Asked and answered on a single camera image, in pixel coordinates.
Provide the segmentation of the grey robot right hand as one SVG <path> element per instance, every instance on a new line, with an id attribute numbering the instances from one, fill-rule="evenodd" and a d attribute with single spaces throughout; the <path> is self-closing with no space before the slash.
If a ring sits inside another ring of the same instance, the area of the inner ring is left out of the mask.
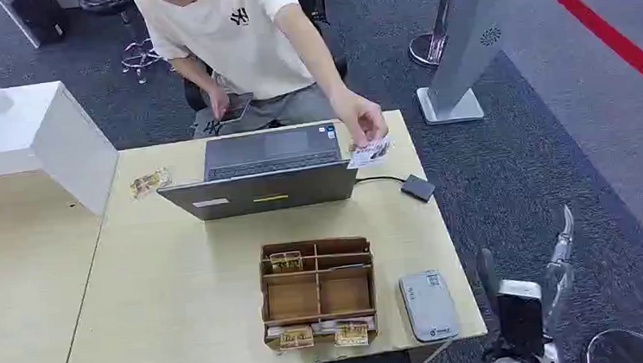
<path id="1" fill-rule="evenodd" d="M 486 247 L 477 253 L 476 269 L 489 305 L 499 318 L 500 338 L 509 350 L 522 356 L 543 356 L 551 332 L 568 301 L 573 283 L 573 213 L 566 205 L 563 230 L 557 236 L 544 281 L 503 279 L 497 276 L 493 253 Z"/>

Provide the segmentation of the person's right hand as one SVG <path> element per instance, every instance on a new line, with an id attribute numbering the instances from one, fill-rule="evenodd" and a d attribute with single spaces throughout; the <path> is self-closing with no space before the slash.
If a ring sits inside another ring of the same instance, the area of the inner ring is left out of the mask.
<path id="1" fill-rule="evenodd" d="M 209 98 L 209 104 L 213 112 L 214 119 L 221 120 L 230 105 L 229 96 L 226 92 L 226 89 L 217 84 L 213 84 L 206 89 L 206 92 Z"/>

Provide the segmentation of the person's left hand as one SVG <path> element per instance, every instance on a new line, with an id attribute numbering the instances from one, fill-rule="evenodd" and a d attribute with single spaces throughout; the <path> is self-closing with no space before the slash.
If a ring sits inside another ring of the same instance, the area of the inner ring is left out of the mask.
<path id="1" fill-rule="evenodd" d="M 364 148 L 389 133 L 381 107 L 371 100 L 344 88 L 330 96 L 329 101 L 356 148 Z"/>

